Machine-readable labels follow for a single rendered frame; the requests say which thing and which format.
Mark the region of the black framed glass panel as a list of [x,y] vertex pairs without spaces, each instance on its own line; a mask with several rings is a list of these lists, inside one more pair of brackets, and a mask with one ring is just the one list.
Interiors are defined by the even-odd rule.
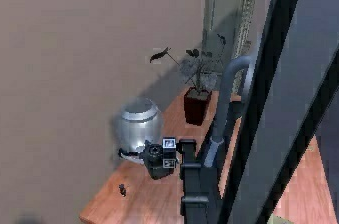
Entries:
[[271,0],[217,224],[266,224],[339,88],[339,0]]

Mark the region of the brown wooden stand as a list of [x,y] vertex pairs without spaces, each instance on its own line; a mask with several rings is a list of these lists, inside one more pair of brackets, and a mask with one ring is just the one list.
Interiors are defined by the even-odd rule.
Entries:
[[[119,191],[124,184],[126,197]],[[122,162],[79,215],[83,224],[183,224],[176,173],[153,180],[145,167]],[[274,214],[293,224],[338,224],[316,139],[312,139]]]

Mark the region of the grey curved pipe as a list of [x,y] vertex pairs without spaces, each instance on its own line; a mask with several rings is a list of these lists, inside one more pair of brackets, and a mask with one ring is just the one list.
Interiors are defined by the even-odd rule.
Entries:
[[239,56],[232,59],[223,72],[212,135],[210,137],[209,147],[204,159],[204,166],[207,168],[211,168],[213,166],[218,148],[224,143],[223,133],[226,126],[235,75],[238,71],[247,69],[251,62],[251,56]]

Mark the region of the pale framed grey panel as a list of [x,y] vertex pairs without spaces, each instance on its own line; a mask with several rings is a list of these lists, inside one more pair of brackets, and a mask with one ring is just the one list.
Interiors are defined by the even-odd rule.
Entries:
[[206,72],[213,75],[214,90],[227,63],[249,52],[254,5],[255,0],[205,0],[202,50],[212,53]]

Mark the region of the house plant in red pot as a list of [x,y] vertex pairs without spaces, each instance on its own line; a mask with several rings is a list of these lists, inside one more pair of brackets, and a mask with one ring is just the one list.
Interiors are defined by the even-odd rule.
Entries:
[[215,71],[217,65],[222,65],[226,38],[217,34],[220,43],[220,52],[214,56],[212,51],[199,50],[197,48],[186,49],[186,58],[181,62],[174,59],[166,47],[164,50],[153,54],[149,62],[169,56],[178,66],[180,75],[190,87],[183,96],[185,120],[188,124],[201,126],[211,101],[212,92],[217,84],[218,73]]

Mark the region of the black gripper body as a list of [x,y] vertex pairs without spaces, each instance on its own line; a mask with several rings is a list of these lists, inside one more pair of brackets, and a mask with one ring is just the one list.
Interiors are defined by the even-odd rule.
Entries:
[[171,175],[175,169],[175,150],[145,141],[144,165],[153,180]]

